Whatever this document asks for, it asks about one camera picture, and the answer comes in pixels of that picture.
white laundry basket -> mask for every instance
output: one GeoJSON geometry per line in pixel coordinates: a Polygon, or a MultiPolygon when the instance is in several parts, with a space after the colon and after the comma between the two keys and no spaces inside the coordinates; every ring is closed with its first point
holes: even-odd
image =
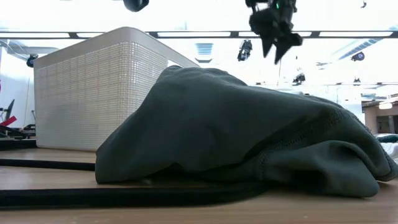
{"type": "Polygon", "coordinates": [[[122,27],[34,62],[39,147],[96,151],[170,62],[198,65],[140,30],[122,27]]]}

fluorescent light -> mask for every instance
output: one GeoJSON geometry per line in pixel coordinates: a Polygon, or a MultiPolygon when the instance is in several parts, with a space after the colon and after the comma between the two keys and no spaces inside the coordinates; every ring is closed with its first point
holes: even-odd
{"type": "MultiPolygon", "coordinates": [[[[302,37],[309,37],[311,36],[311,32],[294,32],[294,34],[299,34],[302,37]]],[[[240,37],[258,37],[257,34],[249,31],[239,32],[240,37]]]]}
{"type": "Polygon", "coordinates": [[[379,109],[380,110],[388,110],[392,108],[392,103],[380,103],[379,109]]]}
{"type": "Polygon", "coordinates": [[[103,34],[103,33],[77,33],[77,36],[82,37],[82,38],[92,38],[92,37],[96,37],[101,34],[103,34]]]}
{"type": "Polygon", "coordinates": [[[398,82],[382,82],[383,85],[398,85],[398,82]]]}
{"type": "Polygon", "coordinates": [[[0,33],[1,38],[67,38],[68,33],[17,33],[5,32],[0,33]]]}
{"type": "Polygon", "coordinates": [[[230,32],[158,32],[159,37],[229,37],[230,32]]]}
{"type": "Polygon", "coordinates": [[[392,32],[321,32],[320,37],[384,37],[391,35],[392,32]]]}

air vent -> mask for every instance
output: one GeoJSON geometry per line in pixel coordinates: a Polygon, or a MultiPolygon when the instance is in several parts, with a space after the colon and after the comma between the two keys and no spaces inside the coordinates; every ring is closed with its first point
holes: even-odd
{"type": "MultiPolygon", "coordinates": [[[[389,30],[397,31],[398,30],[398,25],[390,27],[389,30]]],[[[365,49],[366,47],[369,47],[369,46],[379,42],[382,39],[383,38],[372,38],[372,39],[366,40],[366,41],[362,42],[361,44],[357,45],[354,49],[350,50],[348,53],[346,53],[343,56],[341,56],[338,60],[341,60],[341,59],[344,59],[346,57],[349,57],[350,55],[356,54],[356,53],[362,51],[363,49],[365,49]]]]}
{"type": "Polygon", "coordinates": [[[213,60],[213,43],[196,43],[197,57],[199,63],[210,63],[213,60]]]}

wooden table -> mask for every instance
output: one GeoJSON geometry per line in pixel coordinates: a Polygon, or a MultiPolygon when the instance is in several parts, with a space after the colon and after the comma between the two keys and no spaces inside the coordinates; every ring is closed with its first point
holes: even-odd
{"type": "MultiPolygon", "coordinates": [[[[0,158],[94,162],[95,154],[26,149],[0,152],[0,158]]],[[[0,223],[398,223],[398,180],[380,186],[375,197],[366,199],[272,190],[245,202],[213,207],[6,211],[0,212],[0,223]]],[[[92,172],[0,167],[0,190],[82,187],[103,186],[97,186],[92,172]]]]}

black cable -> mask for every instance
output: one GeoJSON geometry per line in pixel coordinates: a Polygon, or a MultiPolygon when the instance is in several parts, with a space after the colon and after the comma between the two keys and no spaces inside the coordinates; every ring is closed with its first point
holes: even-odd
{"type": "MultiPolygon", "coordinates": [[[[23,159],[0,159],[0,166],[95,170],[92,163],[23,159]]],[[[167,188],[0,190],[0,210],[214,205],[251,198],[267,189],[262,182],[209,184],[208,187],[179,187],[179,184],[183,182],[167,188]]]]}
{"type": "Polygon", "coordinates": [[[279,62],[279,76],[278,76],[278,82],[276,83],[276,86],[279,86],[279,80],[280,80],[280,68],[282,68],[282,59],[279,62]]]}
{"type": "Polygon", "coordinates": [[[35,139],[14,140],[13,138],[2,138],[0,141],[0,151],[10,151],[15,149],[33,149],[36,148],[35,139]]]}
{"type": "Polygon", "coordinates": [[[37,160],[25,160],[25,159],[0,159],[0,166],[95,171],[95,164],[87,163],[87,162],[60,162],[60,161],[37,161],[37,160]]]}

